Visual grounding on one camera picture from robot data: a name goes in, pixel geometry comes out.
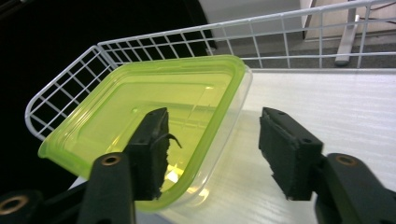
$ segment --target metal wire grid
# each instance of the metal wire grid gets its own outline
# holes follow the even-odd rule
[[[366,10],[362,21],[344,22],[340,24],[323,24],[325,13],[348,10],[356,7],[371,8],[374,5],[395,2],[390,0],[366,0],[346,2],[326,7],[309,9],[247,18],[237,21],[226,21],[203,26],[160,32],[149,35],[139,35],[122,39],[101,42],[97,46],[87,49],[73,63],[66,67],[61,74],[43,88],[26,106],[25,123],[28,130],[38,139],[44,140],[100,83],[110,72],[125,63],[165,60],[183,57],[197,57],[204,55],[232,54],[239,56],[251,68],[265,68],[268,60],[286,62],[287,68],[294,68],[293,60],[309,59],[316,62],[319,68],[327,59],[334,59],[340,54],[325,54],[323,31],[334,27],[344,28],[347,25],[362,26],[361,44],[358,52],[351,52],[356,57],[356,68],[361,68],[362,58],[369,56],[394,57],[396,51],[365,52],[365,38],[367,27],[371,23],[396,21],[396,18],[369,20],[370,10]],[[302,16],[319,15],[319,26],[293,28],[288,24],[292,20],[301,20]],[[267,23],[278,24],[275,30],[266,31]],[[234,28],[247,30],[242,35],[233,34]],[[288,37],[306,31],[318,31],[318,47],[316,53],[292,54]],[[210,32],[217,31],[222,35],[212,36]],[[283,50],[278,53],[265,51],[268,36],[281,36]],[[239,47],[240,42],[251,41],[251,49]]]
[[[380,22],[396,21],[396,17],[371,20],[369,17],[370,10],[367,9],[365,10],[364,20],[362,21],[347,22],[347,17],[345,17],[345,22],[324,24],[323,15],[326,13],[348,10],[350,8],[371,8],[372,6],[388,2],[394,2],[394,0],[355,1],[329,5],[325,7],[312,7],[304,10],[289,11],[237,21],[226,21],[187,29],[110,40],[99,43],[99,46],[113,59],[113,63],[116,65],[122,65],[124,63],[131,62],[141,62],[145,60],[163,60],[169,58],[186,57],[186,55],[180,55],[178,52],[178,50],[183,48],[189,53],[187,57],[201,56],[196,55],[192,50],[193,47],[191,46],[193,44],[196,45],[201,43],[205,45],[208,55],[236,55],[241,57],[241,59],[244,60],[245,63],[250,67],[254,68],[266,68],[265,63],[268,60],[284,60],[287,63],[287,68],[294,68],[295,66],[292,66],[291,61],[295,59],[316,59],[318,68],[323,68],[323,61],[325,59],[334,59],[337,56],[343,55],[357,57],[358,61],[356,63],[356,68],[361,68],[363,57],[396,55],[396,51],[364,51],[368,25],[375,25]],[[294,28],[290,27],[289,25],[291,21],[300,21],[302,16],[312,15],[319,17],[318,26]],[[277,26],[277,28],[270,31],[263,30],[262,27],[268,27],[268,24],[271,24],[272,27]],[[325,37],[323,36],[323,31],[335,28],[344,29],[345,26],[355,24],[362,27],[362,33],[360,37],[361,42],[358,52],[350,52],[347,54],[324,52]],[[233,35],[233,30],[235,28],[244,30],[245,33],[242,35]],[[222,36],[208,36],[207,32],[210,31],[217,31],[217,34],[222,34]],[[301,55],[291,54],[288,37],[293,34],[301,34],[302,32],[309,31],[318,31],[318,46],[316,47],[316,53],[310,52],[310,54]],[[199,38],[188,39],[187,35],[195,35],[199,36]],[[262,47],[262,45],[265,43],[262,41],[265,41],[265,37],[269,35],[281,35],[281,38],[283,38],[283,52],[274,55],[268,54],[268,52],[265,51],[265,48]],[[238,41],[250,41],[252,46],[251,51],[247,53],[248,50],[241,51],[240,49],[236,48],[235,46],[237,45]],[[222,46],[222,48],[220,50],[214,49],[211,44],[212,42],[215,42],[218,46]]]

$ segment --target plastic container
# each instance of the plastic container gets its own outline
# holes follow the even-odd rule
[[[183,148],[171,141],[161,198],[136,206],[157,211],[186,202],[210,177],[250,82],[249,68],[231,55],[127,63],[43,141],[38,155],[88,179],[96,158],[123,151],[141,119],[167,107],[170,133]]]

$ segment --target screw hole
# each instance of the screw hole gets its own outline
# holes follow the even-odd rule
[[[121,160],[119,156],[108,156],[102,159],[102,164],[106,166],[114,165]]]
[[[348,165],[348,166],[354,166],[357,164],[357,162],[353,158],[348,157],[348,156],[337,156],[335,159],[338,162],[340,162],[344,165]]]
[[[303,142],[305,143],[312,143],[311,139],[303,138]]]
[[[11,214],[24,207],[29,199],[25,195],[18,195],[0,203],[0,216]]]

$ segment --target black cable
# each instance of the black cable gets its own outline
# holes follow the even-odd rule
[[[379,18],[372,18],[372,17],[369,17],[369,18],[367,18],[367,19],[370,20],[370,21],[379,20]],[[384,22],[396,24],[396,21],[384,21]]]
[[[373,8],[370,8],[370,10],[379,10],[379,9],[381,9],[381,8],[384,8],[384,7],[390,7],[390,6],[392,6],[392,5],[395,5],[396,4],[396,2],[394,2],[394,3],[389,3],[389,4],[387,4],[387,5],[384,5],[384,6],[382,6],[382,7],[373,7]]]

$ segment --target white wall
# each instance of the white wall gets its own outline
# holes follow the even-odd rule
[[[313,0],[300,0],[301,8],[310,8],[311,5],[312,5],[312,1]],[[307,18],[308,18],[308,16],[302,16],[301,17],[301,23],[302,23],[303,27],[305,26]]]
[[[304,0],[199,0],[209,23],[232,21],[255,16],[298,10]],[[302,27],[301,20],[288,21],[288,27]],[[272,31],[277,24],[266,24],[263,29]],[[233,33],[244,33],[244,30]],[[221,35],[213,31],[214,36]]]

